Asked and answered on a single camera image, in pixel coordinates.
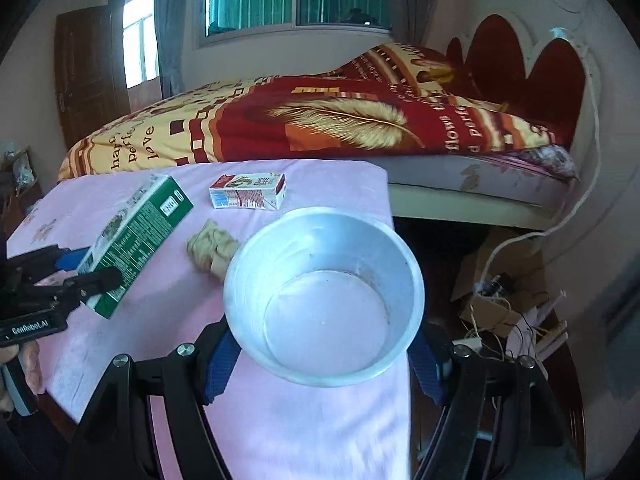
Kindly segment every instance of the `bed headboard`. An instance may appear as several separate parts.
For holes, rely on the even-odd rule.
[[[554,124],[580,171],[594,129],[586,74],[596,102],[601,88],[600,72],[583,42],[557,27],[534,44],[516,16],[496,12],[478,23],[471,38],[452,38],[447,59],[465,67],[487,101],[508,102],[527,120]]]

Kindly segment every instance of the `pink sheet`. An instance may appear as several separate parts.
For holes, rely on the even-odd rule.
[[[214,210],[207,188],[223,173],[283,171],[281,211]],[[386,172],[372,164],[333,160],[268,160],[196,164],[164,170],[194,209],[151,258],[111,320],[85,306],[66,332],[40,341],[47,390],[79,420],[104,369],[119,353],[142,360],[164,356],[223,313],[222,287],[197,272],[187,238],[207,218],[240,241],[283,213],[331,206],[392,224]],[[8,242],[9,255],[49,244],[90,245],[146,171],[84,176],[63,182],[38,203]],[[153,399],[156,440],[166,480],[180,479],[161,399]],[[241,353],[225,393],[207,418],[235,480],[398,480],[408,478],[408,362],[398,360],[366,383],[322,389],[288,383]]]

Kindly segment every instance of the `screw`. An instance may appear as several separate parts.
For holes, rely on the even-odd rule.
[[[196,347],[191,343],[182,343],[178,346],[178,354],[182,357],[187,357],[195,352]]]
[[[469,357],[471,355],[471,348],[467,345],[455,345],[453,347],[453,353],[458,357]]]
[[[115,366],[116,368],[121,368],[129,362],[129,356],[124,354],[116,355],[116,357],[113,358],[112,362],[113,366]]]
[[[518,357],[518,364],[520,364],[520,366],[528,368],[529,370],[536,367],[536,362],[528,355],[521,355],[520,357]]]

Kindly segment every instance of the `human hand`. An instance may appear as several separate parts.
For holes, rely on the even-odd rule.
[[[37,341],[29,341],[22,345],[8,346],[0,348],[0,365],[8,363],[11,359],[20,353],[22,366],[24,369],[24,378],[27,385],[35,394],[44,393],[42,387],[42,371],[40,370],[40,346]],[[0,376],[0,413],[12,412],[14,410],[14,402],[9,397],[9,393],[4,387],[2,376]]]

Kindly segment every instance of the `wooden door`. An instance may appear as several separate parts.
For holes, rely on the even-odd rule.
[[[111,13],[107,6],[57,17],[54,70],[67,148],[129,113],[128,103],[120,101],[118,106],[111,57]]]

